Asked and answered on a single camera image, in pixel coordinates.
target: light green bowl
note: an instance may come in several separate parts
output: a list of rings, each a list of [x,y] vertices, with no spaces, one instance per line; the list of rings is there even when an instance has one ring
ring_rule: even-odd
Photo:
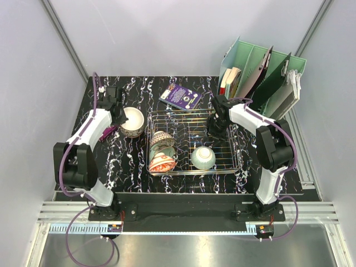
[[[215,165],[215,153],[212,149],[201,146],[191,154],[191,163],[199,170],[208,170]]]

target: wire dish rack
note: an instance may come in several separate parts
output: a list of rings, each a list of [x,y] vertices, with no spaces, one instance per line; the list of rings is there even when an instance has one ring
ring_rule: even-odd
[[[153,111],[147,119],[147,150],[146,167],[149,172],[150,141],[157,131],[165,131],[175,139],[174,156],[177,165],[167,172],[149,172],[156,175],[204,175],[229,174],[241,168],[241,152],[239,149],[237,126],[231,125],[226,130],[226,140],[220,141],[206,134],[207,118],[215,110],[186,111]],[[200,147],[207,146],[213,150],[216,162],[209,170],[199,170],[191,163],[191,154]]]

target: bowl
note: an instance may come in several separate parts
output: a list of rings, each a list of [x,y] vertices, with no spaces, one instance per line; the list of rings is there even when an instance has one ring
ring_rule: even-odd
[[[120,125],[120,130],[126,137],[139,137],[145,129],[145,118],[142,112],[134,107],[123,109],[128,120]]]
[[[212,149],[201,146],[191,154],[191,163],[199,170],[208,170],[215,165],[215,153]]]
[[[172,157],[175,154],[175,149],[172,146],[166,146],[166,145],[162,145],[159,146],[158,144],[153,145],[153,147],[151,147],[150,149],[150,162],[152,161],[152,159],[154,157],[156,157],[159,153],[163,153],[164,155],[168,156],[168,157]]]
[[[176,162],[174,161],[174,159],[166,156],[163,153],[159,153],[151,161],[149,171],[164,172],[173,169],[175,166],[176,166]]]
[[[173,146],[174,143],[175,143],[174,138],[169,133],[158,131],[154,133],[150,145],[151,147],[155,144]]]

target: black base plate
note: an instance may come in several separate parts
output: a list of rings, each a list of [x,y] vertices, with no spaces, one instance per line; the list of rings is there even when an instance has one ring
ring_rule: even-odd
[[[125,221],[135,221],[137,204],[126,202],[121,204],[121,210],[125,212]],[[121,221],[120,214],[115,214],[109,208],[92,207],[89,212],[89,221]]]
[[[270,222],[273,215],[274,221],[285,221],[284,209],[282,204],[278,204],[276,209],[271,213],[262,216],[255,217],[253,214],[244,213],[248,210],[248,206],[251,204],[235,204],[236,220],[237,221],[265,221]]]

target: metal floor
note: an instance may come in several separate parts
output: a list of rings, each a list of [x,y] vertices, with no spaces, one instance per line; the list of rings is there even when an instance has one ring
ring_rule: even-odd
[[[285,233],[285,225],[276,225],[275,236]],[[111,245],[95,240],[96,235],[70,235],[74,256],[86,265],[103,264],[110,256]],[[248,238],[253,241],[239,240]],[[336,266],[322,225],[297,225],[285,239],[260,243],[242,236],[166,236],[122,235],[115,239],[120,251],[108,266]],[[49,234],[40,267],[77,266],[67,256],[65,236]]]

